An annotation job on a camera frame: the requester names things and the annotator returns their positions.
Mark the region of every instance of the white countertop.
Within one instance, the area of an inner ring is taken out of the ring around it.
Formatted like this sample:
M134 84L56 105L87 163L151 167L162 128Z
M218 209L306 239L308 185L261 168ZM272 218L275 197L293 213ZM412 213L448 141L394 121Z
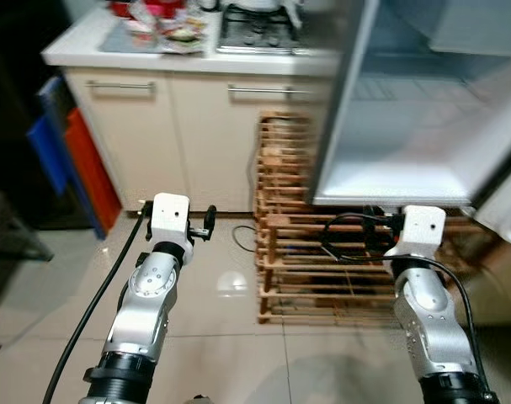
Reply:
M42 51L48 65L113 67L170 72L214 72L310 76L328 62L306 56L227 55L216 53L221 15L207 13L208 39L204 52L190 55L102 52L98 48L117 22L109 10L98 7Z

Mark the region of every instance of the black cable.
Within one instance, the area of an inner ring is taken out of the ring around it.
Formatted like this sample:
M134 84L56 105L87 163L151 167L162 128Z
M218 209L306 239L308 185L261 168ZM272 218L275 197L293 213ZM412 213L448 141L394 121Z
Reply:
M120 311L120 308L122 307L122 302L124 301L124 296L126 294L126 291L128 290L128 284L129 280L126 280L126 283L124 286L122 286L122 290L120 291L119 300L117 301L117 313Z
M76 329L74 330L72 336L70 337L70 340L68 341L66 347L64 348L61 358L59 359L59 362L56 364L55 370L53 371L53 375L51 376L50 384L47 386L47 391L45 392L44 400L42 401L42 404L50 404L51 403L53 394L55 393L56 385L59 382L59 379L61 378L62 371L64 370L64 367L67 364L68 358L70 357L72 350L76 346L77 340L79 339L79 336L83 332L83 329L87 325L88 319L93 314L94 309L96 308L100 299L102 298L105 291L107 290L109 284L111 283L111 280L113 280L113 277L116 275L117 271L119 270L119 267L122 264L122 261L124 260L126 254L128 253L128 250L130 249L131 243L134 241L134 238L136 238L137 231L139 230L139 227L141 227L141 223L143 222L143 219L145 218L146 208L147 208L147 204L145 204L143 206L143 209L141 210L141 214L140 214L139 218L137 219L137 223L134 225L134 228L132 229L130 236L128 237L128 240L126 240L126 243L125 243L124 247L122 248L122 251L120 252L119 257L114 262L113 268L111 268L108 275L105 277L104 282L101 284L98 291L96 292L96 295L93 297L92 301L88 305L87 310L81 317L81 320L77 324Z
M332 220L330 220L325 226L324 230L321 234L321 244L322 248L327 251L331 256L333 256L337 261L339 262L363 262L363 263L372 263L372 262L380 262L380 261L393 261L393 260L408 260L408 259L415 259L418 261L422 261L425 263L428 263L430 265L433 265L440 269L442 272L447 274L457 286L457 289L459 290L459 293L461 295L461 298L463 300L463 304L465 305L465 313L466 313L466 322L468 323L469 333L470 333L470 343L472 347L472 354L474 356L474 360L476 361L478 376L480 378L480 381L483 385L483 388L485 391L490 391L489 384L487 382L487 377L485 375L485 370L483 368L483 362L482 362L482 356L480 354L480 346L477 341L477 335L476 335L476 328L474 327L474 320L472 317L472 308L471 303L468 297L468 294L466 293L465 287L463 284L459 281L459 279L455 276L455 274L446 266L444 266L442 263L439 263L438 261L434 261L433 259L425 258L425 257L418 257L418 256L411 256L411 255L393 255L388 257L349 257L346 255L343 255L339 252L339 250L333 246L328 241L328 234L330 226L333 224L336 224L337 222L341 221L342 219L346 219L348 217L355 217L355 218L362 218L362 219L371 219L380 222L381 224L385 224L390 219L389 217L377 217L377 216L371 216L371 215L364 215L361 213L346 213L343 215L338 215Z
M244 251L247 251L248 253L255 253L255 250L252 250L250 248L247 248L247 247L244 247L237 239L237 230L238 229L249 229L249 230L253 230L253 231L256 231L255 228L251 227L251 226L236 226L232 229L232 240L235 242L235 244L237 244L242 250Z

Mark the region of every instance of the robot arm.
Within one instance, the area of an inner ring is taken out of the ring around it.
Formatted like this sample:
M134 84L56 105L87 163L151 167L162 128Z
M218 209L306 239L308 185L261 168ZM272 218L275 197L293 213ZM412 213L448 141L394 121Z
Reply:
M407 350L426 404L496 403L485 391L468 337L455 319L450 293L439 276L415 257L434 258L442 241L445 212L408 206L397 245L386 256L410 255L391 261L396 280L394 312L407 336Z
M210 240L216 208L204 229L189 227L189 198L158 194L146 239L150 254L128 280L98 366L85 372L91 384L80 404L144 404L167 333L168 313L177 300L181 268L193 257L194 239Z

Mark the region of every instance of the kitchen cabinet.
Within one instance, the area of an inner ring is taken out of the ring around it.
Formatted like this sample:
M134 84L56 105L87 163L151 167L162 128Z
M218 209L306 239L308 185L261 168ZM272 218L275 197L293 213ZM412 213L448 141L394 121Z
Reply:
M173 74L178 133L193 210L248 212L262 111L309 111L309 92L285 77Z
M166 73L65 73L125 210L140 209L140 200L158 192L188 194Z

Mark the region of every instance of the gas stove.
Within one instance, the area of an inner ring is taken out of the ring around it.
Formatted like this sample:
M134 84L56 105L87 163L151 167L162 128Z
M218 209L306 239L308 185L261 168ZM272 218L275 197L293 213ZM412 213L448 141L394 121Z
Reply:
M230 4L223 11L220 53L293 55L299 46L298 32L285 8L253 12Z

